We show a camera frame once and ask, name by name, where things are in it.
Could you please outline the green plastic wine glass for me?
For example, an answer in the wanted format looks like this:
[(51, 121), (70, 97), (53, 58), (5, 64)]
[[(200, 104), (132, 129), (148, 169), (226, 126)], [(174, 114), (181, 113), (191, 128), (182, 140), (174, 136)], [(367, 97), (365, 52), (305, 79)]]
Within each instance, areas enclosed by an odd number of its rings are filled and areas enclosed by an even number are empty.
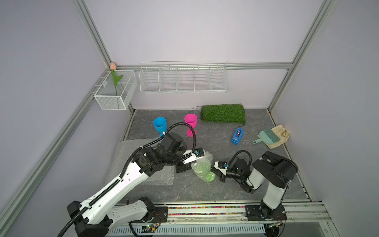
[(197, 160), (192, 169), (196, 176), (205, 182), (212, 182), (215, 179), (215, 174), (211, 172), (211, 162), (207, 159)]

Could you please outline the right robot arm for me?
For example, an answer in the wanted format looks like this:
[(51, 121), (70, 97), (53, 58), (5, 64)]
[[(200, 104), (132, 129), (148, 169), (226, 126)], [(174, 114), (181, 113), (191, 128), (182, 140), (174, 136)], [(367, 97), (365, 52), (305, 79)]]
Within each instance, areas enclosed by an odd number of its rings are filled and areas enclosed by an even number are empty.
[(247, 205), (246, 217), (249, 221), (287, 220), (282, 204), (286, 190), (299, 171), (298, 166), (283, 156), (266, 151), (261, 158), (252, 160), (251, 154), (240, 150), (229, 162), (214, 162), (211, 171), (220, 177), (221, 182), (227, 178), (235, 180), (247, 193), (254, 193), (268, 182), (266, 193), (260, 204)]

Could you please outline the blue tape dispenser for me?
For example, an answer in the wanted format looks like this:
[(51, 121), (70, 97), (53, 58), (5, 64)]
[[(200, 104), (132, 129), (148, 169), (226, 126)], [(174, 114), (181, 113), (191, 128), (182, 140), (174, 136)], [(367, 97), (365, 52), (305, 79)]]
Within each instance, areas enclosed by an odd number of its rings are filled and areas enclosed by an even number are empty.
[(240, 143), (243, 135), (244, 135), (244, 129), (237, 128), (232, 139), (231, 139), (231, 142), (235, 145), (238, 145)]

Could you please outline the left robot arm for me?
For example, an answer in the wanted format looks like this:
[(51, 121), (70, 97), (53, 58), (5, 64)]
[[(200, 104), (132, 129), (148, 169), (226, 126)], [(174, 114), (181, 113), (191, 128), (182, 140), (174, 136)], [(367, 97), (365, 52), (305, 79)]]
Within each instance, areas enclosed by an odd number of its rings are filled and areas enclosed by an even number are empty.
[(196, 146), (196, 130), (186, 122), (170, 126), (161, 137), (138, 147), (127, 159), (120, 174), (92, 197), (67, 207), (70, 221), (59, 232), (62, 237), (71, 226), (79, 237), (105, 237), (112, 228), (133, 221), (149, 222), (156, 207), (148, 197), (117, 208), (117, 203), (131, 190), (165, 166), (189, 169), (203, 158)]

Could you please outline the pink plastic wine glass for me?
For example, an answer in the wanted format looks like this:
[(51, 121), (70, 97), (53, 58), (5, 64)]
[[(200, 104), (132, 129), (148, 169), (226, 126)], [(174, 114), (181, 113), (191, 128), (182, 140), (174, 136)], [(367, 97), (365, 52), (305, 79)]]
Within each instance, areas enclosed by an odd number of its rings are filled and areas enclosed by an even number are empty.
[[(198, 120), (198, 118), (197, 118), (197, 115), (195, 115), (195, 114), (187, 114), (185, 116), (185, 122), (188, 123), (192, 127), (195, 134), (197, 134), (197, 131), (195, 130), (195, 127), (197, 125), (197, 120)], [(188, 137), (193, 137), (193, 133), (192, 133), (190, 128), (187, 130), (186, 134)]]

